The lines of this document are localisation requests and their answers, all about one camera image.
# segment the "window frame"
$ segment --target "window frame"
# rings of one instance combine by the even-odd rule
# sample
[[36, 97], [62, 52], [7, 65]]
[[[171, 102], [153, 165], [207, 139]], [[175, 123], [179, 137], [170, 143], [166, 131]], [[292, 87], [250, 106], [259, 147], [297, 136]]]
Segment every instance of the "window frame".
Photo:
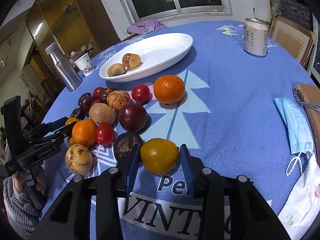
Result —
[[148, 20], [148, 19], [161, 19], [161, 18], [168, 18], [168, 17], [176, 17], [179, 15], [186, 15], [189, 13], [204, 13], [205, 12], [205, 13], [212, 13], [217, 16], [220, 16], [221, 13], [228, 14], [228, 16], [230, 16], [232, 14], [230, 0], [221, 0], [222, 6], [221, 5], [210, 5], [210, 6], [194, 6], [194, 7], [187, 7], [187, 8], [181, 8], [179, 0], [173, 0], [174, 4], [176, 6], [176, 9], [164, 11], [164, 12], [159, 12], [156, 14], [151, 14], [149, 16], [139, 18], [132, 0], [125, 0], [125, 1], [126, 1], [127, 6], [130, 10], [130, 13], [131, 13], [131, 16], [127, 15], [127, 17], [128, 17], [128, 19], [133, 17], [135, 22], [140, 22], [140, 21]]

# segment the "blue surgical mask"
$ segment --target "blue surgical mask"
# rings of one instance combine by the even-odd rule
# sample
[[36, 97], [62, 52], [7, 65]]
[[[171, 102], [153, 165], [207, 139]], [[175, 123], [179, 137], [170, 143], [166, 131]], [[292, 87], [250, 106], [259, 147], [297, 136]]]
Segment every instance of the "blue surgical mask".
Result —
[[287, 126], [291, 154], [299, 154], [291, 160], [291, 162], [295, 160], [295, 163], [290, 172], [288, 172], [288, 168], [291, 162], [289, 163], [286, 172], [287, 176], [292, 172], [297, 161], [299, 161], [302, 173], [301, 153], [313, 153], [313, 140], [307, 120], [300, 109], [289, 98], [275, 98], [274, 101]]

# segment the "blue tablecloth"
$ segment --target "blue tablecloth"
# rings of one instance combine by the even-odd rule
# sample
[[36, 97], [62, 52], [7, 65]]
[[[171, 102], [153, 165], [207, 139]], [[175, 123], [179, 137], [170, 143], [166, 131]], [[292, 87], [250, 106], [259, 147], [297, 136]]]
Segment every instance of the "blue tablecloth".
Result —
[[[133, 82], [111, 83], [99, 77], [102, 64], [125, 46], [176, 32], [191, 35], [194, 42], [187, 56], [171, 68]], [[96, 87], [131, 91], [135, 85], [147, 83], [152, 88], [159, 76], [178, 75], [185, 82], [187, 100], [169, 109], [161, 108], [156, 100], [149, 102], [145, 108], [152, 124], [142, 138], [168, 138], [177, 146], [185, 143], [191, 155], [200, 157], [204, 165], [219, 174], [250, 177], [278, 214], [300, 172], [295, 168], [290, 176], [285, 175], [292, 156], [285, 125], [273, 98], [288, 97], [294, 101], [295, 85], [314, 83], [302, 66], [274, 41], [268, 42], [267, 56], [258, 58], [244, 52], [242, 39], [241, 22], [215, 21], [158, 30], [112, 46], [92, 60], [96, 70], [83, 78], [79, 88], [71, 93], [63, 90], [44, 121], [70, 116], [78, 107], [79, 96], [92, 93]], [[121, 125], [116, 132], [124, 132]], [[62, 152], [45, 162], [50, 191], [44, 213], [73, 176], [64, 163], [67, 148], [65, 142]], [[95, 146], [92, 153], [97, 162], [90, 176], [116, 165], [111, 148]], [[196, 239], [201, 205], [201, 201], [188, 195], [181, 166], [164, 176], [154, 176], [140, 167], [132, 196], [128, 200], [119, 199], [124, 239]], [[91, 239], [95, 239], [94, 210], [95, 197]], [[225, 211], [228, 214], [227, 199]]]

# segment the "metal screw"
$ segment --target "metal screw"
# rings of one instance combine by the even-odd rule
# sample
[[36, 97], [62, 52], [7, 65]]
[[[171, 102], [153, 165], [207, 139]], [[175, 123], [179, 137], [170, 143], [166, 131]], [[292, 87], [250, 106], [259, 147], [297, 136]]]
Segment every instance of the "metal screw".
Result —
[[248, 180], [247, 177], [246, 177], [246, 176], [243, 176], [243, 175], [240, 175], [240, 176], [238, 177], [238, 179], [239, 179], [240, 182], [246, 182], [246, 181]]
[[204, 174], [210, 174], [210, 173], [212, 172], [212, 170], [211, 170], [210, 168], [203, 168], [203, 169], [202, 169], [202, 172], [203, 172]]
[[75, 182], [79, 182], [81, 180], [82, 180], [82, 176], [81, 175], [76, 175], [76, 176], [73, 177], [73, 181], [75, 181]]
[[110, 169], [109, 169], [109, 173], [111, 173], [111, 174], [115, 174], [115, 173], [117, 173], [118, 172], [118, 168], [117, 167], [111, 167]]

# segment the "gray sleeve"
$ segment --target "gray sleeve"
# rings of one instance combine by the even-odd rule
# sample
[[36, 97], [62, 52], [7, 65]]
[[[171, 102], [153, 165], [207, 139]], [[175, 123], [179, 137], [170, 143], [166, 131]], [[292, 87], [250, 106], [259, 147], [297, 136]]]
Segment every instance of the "gray sleeve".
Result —
[[34, 207], [25, 192], [19, 193], [16, 190], [12, 178], [4, 180], [4, 204], [8, 219], [18, 235], [29, 240], [39, 223], [40, 211]]

